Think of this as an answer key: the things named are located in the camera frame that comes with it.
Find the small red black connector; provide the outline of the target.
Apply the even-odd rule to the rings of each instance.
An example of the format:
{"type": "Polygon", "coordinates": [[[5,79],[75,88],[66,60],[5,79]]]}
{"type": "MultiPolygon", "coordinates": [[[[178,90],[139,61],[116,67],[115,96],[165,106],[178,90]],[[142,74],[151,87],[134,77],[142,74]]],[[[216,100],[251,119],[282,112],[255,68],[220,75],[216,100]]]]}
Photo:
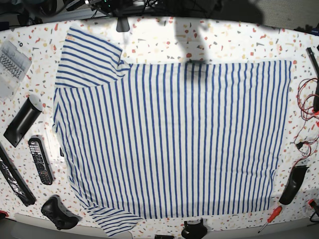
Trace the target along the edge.
{"type": "Polygon", "coordinates": [[[317,205],[314,199],[309,200],[308,204],[310,205],[311,208],[314,208],[317,205]]]}

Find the black curved plastic shell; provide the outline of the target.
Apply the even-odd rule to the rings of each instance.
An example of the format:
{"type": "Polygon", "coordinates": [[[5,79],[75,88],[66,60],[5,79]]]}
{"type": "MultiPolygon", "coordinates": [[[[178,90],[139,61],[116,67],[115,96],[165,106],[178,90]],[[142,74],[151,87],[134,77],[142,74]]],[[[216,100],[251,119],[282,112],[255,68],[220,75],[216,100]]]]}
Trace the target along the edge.
{"type": "Polygon", "coordinates": [[[292,168],[285,189],[279,199],[281,204],[289,205],[293,201],[304,181],[307,170],[308,167],[305,165],[292,168]]]}

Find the clear plastic screw box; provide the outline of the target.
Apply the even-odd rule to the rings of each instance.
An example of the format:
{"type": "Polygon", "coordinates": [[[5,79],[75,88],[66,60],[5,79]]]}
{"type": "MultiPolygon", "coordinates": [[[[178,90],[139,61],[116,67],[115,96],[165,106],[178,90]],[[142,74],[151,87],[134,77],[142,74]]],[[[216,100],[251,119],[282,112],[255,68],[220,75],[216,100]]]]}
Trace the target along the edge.
{"type": "Polygon", "coordinates": [[[25,78],[32,61],[10,41],[0,47],[0,100],[12,99],[25,78]]]}

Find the blue white striped t-shirt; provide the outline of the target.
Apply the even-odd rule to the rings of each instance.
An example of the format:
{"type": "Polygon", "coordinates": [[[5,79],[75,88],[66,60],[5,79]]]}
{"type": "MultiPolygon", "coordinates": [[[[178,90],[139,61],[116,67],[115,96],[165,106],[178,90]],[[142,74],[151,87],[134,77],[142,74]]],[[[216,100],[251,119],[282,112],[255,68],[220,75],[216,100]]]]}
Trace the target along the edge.
{"type": "Polygon", "coordinates": [[[69,28],[54,90],[71,187],[102,230],[267,210],[291,61],[129,64],[121,54],[69,28]]]}

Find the black rod right edge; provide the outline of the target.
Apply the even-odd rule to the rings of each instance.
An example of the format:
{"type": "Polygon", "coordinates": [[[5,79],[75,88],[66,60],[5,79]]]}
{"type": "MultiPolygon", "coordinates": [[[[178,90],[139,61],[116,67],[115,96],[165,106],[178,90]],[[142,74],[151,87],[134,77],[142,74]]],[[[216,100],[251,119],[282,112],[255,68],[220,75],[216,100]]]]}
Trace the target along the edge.
{"type": "Polygon", "coordinates": [[[309,56],[309,58],[311,60],[311,63],[312,63],[312,65],[314,67],[314,70],[315,70],[315,73],[316,73],[316,75],[318,77],[319,76],[319,65],[318,65],[318,63],[316,61],[315,55],[314,55],[314,53],[313,53],[313,51],[312,51],[312,49],[310,47],[308,47],[306,49],[306,52],[307,52],[307,54],[308,54],[308,56],[309,56]]]}

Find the black TV remote control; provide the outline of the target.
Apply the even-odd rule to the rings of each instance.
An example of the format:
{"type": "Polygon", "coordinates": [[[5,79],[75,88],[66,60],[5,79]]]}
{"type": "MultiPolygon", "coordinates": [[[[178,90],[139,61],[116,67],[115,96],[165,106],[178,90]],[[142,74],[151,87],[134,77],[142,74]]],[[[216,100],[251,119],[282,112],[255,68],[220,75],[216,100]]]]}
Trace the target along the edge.
{"type": "Polygon", "coordinates": [[[32,137],[28,140],[28,145],[42,184],[52,185],[53,174],[42,141],[38,137],[32,137]]]}

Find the long black bar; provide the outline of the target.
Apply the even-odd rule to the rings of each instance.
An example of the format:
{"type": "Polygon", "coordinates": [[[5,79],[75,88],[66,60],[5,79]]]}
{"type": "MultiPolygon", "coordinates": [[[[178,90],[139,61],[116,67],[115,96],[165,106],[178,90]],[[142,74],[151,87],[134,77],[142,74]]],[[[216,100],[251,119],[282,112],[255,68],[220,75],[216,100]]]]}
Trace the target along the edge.
{"type": "Polygon", "coordinates": [[[13,190],[13,193],[28,207],[34,205],[36,198],[23,180],[17,168],[10,161],[3,146],[0,145],[0,171],[13,190]]]}

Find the black angled tube part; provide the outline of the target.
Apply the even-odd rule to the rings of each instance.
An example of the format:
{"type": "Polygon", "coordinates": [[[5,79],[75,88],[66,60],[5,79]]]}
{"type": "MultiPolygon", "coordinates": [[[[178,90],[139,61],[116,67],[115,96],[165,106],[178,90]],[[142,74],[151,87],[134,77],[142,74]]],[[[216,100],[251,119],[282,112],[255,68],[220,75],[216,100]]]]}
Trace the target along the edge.
{"type": "Polygon", "coordinates": [[[29,95],[18,113],[4,132],[4,137],[16,148],[27,131],[42,113],[41,100],[36,95],[29,95]]]}

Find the black game controller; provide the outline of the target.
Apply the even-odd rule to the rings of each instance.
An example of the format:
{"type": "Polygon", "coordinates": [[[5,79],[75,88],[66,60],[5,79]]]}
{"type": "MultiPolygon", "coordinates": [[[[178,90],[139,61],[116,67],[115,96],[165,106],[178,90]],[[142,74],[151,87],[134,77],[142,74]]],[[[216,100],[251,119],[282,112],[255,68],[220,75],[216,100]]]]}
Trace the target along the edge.
{"type": "Polygon", "coordinates": [[[79,219],[75,216],[66,215],[59,207],[57,197],[50,197],[42,206],[41,212],[51,222],[54,223],[58,230],[69,230],[74,228],[79,219]]]}

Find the grey table clamp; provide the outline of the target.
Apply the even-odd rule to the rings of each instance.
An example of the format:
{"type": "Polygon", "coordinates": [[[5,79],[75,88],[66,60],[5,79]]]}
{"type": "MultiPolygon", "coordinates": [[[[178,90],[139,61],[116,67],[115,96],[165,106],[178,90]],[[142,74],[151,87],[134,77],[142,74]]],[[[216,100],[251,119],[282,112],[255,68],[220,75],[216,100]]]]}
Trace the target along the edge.
{"type": "Polygon", "coordinates": [[[119,17],[117,19],[117,32],[128,32],[130,30],[129,22],[127,17],[119,17]]]}

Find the red handled screwdriver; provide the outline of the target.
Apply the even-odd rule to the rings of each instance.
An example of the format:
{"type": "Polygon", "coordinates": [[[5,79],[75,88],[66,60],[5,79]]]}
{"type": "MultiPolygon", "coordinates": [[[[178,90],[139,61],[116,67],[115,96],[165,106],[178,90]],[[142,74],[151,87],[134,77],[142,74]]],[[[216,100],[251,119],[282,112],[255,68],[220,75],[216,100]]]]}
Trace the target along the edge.
{"type": "Polygon", "coordinates": [[[283,209],[282,206],[278,206],[277,208],[274,209],[272,214],[268,217],[267,222],[258,231],[258,234],[281,213],[282,209],[283,209]]]}

